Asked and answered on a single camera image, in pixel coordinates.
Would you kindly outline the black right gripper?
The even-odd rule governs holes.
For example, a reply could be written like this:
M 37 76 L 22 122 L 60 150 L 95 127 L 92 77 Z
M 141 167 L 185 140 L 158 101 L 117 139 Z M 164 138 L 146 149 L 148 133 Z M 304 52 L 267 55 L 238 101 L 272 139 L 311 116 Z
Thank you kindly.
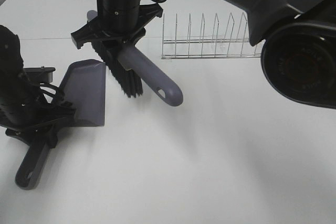
M 95 10 L 87 12 L 87 23 L 71 33 L 71 39 L 77 49 L 87 42 L 101 42 L 103 45 L 104 61 L 109 69 L 120 69 L 118 53 L 119 43 L 136 43 L 145 33 L 145 26 L 154 18 L 161 18 L 163 9 L 159 4 L 140 5 L 136 15 L 108 15 L 106 11 L 99 13 Z

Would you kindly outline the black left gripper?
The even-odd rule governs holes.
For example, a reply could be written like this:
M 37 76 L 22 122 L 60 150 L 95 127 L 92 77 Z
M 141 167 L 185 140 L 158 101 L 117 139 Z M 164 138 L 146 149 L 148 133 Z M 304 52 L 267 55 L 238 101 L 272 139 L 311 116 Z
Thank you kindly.
M 36 134 L 45 133 L 49 148 L 58 143 L 57 129 L 72 125 L 76 109 L 69 102 L 46 103 L 39 106 L 5 108 L 5 134 L 18 140 L 33 140 Z

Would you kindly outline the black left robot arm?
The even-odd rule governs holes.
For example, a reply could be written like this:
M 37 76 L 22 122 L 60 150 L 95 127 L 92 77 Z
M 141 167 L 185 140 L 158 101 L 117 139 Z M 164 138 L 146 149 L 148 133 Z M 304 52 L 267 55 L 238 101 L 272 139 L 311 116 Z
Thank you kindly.
M 19 36 L 1 26 L 1 126 L 27 144 L 39 134 L 49 134 L 47 144 L 55 148 L 58 131 L 75 114 L 64 90 L 46 80 L 54 71 L 25 68 Z

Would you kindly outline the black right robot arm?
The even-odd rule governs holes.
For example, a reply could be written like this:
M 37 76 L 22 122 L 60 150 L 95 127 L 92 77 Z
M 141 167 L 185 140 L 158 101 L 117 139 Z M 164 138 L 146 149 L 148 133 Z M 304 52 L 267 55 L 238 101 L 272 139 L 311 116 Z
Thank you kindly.
M 242 10 L 229 16 L 208 58 L 259 57 L 265 78 L 291 101 L 335 108 L 335 0 L 225 0 Z M 87 23 L 72 33 L 77 48 L 90 43 L 128 97 L 146 83 L 165 103 L 183 102 L 181 89 L 136 48 L 145 26 L 164 17 L 163 0 L 96 0 Z

